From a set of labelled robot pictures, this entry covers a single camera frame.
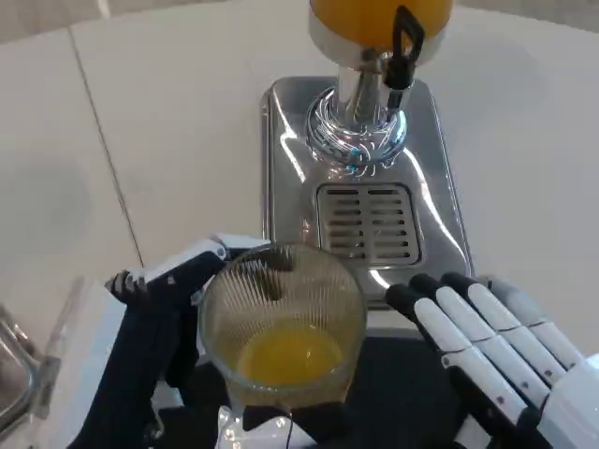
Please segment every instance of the orange juice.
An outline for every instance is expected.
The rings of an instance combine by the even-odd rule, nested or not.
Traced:
[[[453,0],[311,0],[314,14],[329,30],[365,47],[392,50],[393,22],[407,7],[425,31],[437,36],[447,25]]]
[[[324,330],[278,325],[248,341],[241,350],[238,370],[252,382],[291,386],[322,379],[341,359],[337,342]]]

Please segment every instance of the black tap handle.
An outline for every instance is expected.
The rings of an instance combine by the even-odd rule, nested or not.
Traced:
[[[404,51],[404,34],[412,41],[407,51]],[[424,37],[424,28],[414,14],[407,7],[398,7],[393,23],[393,56],[388,61],[385,76],[385,84],[389,88],[402,91],[412,85]]]

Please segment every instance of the metal grate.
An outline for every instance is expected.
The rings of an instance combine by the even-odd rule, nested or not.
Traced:
[[[318,189],[320,246],[364,265],[412,265],[420,248],[410,195],[400,184]]]

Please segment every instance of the glass cup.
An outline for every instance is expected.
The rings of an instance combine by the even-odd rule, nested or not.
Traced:
[[[366,316],[358,284],[338,258],[273,244],[212,280],[199,329],[235,402],[290,410],[344,401]]]
[[[315,16],[337,35],[363,47],[393,50],[393,23],[407,7],[424,28],[426,40],[445,29],[453,0],[311,0]]]

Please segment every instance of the ribbed glass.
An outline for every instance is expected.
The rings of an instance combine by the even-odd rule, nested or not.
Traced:
[[[358,284],[338,258],[305,245],[273,244],[241,256],[212,280],[201,302],[199,328],[235,400],[294,408],[344,400],[366,315]],[[326,334],[339,349],[338,363],[306,384],[281,386],[247,378],[241,357],[248,344],[282,326]],[[292,340],[295,334],[279,335]],[[288,344],[290,351],[296,346],[294,341],[276,344]]]

